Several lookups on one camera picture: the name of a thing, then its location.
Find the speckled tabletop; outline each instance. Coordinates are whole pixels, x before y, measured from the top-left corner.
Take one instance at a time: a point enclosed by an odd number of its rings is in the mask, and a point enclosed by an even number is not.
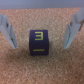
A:
[[[13,49],[0,33],[0,84],[83,84],[84,28],[68,49],[63,45],[66,25],[79,9],[0,10],[8,16],[18,41],[17,49]],[[48,30],[48,56],[30,56],[32,29]]]

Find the cube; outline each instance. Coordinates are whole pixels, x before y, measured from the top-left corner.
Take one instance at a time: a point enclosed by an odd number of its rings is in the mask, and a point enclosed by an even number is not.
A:
[[[29,50],[32,56],[49,54],[48,30],[30,30]]]

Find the dark purple block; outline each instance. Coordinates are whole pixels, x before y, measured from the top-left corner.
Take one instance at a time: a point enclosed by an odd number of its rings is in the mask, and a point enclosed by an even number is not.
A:
[[[49,54],[48,30],[30,30],[29,50],[32,56]]]

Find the top face of cube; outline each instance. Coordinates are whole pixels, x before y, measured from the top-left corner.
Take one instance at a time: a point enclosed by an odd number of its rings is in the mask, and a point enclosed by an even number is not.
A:
[[[42,42],[45,44],[48,41],[48,30],[30,30],[29,41],[31,44],[38,44]]]

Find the yellow marking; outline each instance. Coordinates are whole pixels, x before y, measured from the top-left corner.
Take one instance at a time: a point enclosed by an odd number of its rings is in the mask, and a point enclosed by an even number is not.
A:
[[[45,49],[34,49],[33,51],[45,51]]]
[[[43,40],[43,32],[35,32],[36,34],[41,33],[41,35],[36,35],[36,37],[41,37],[35,40]]]

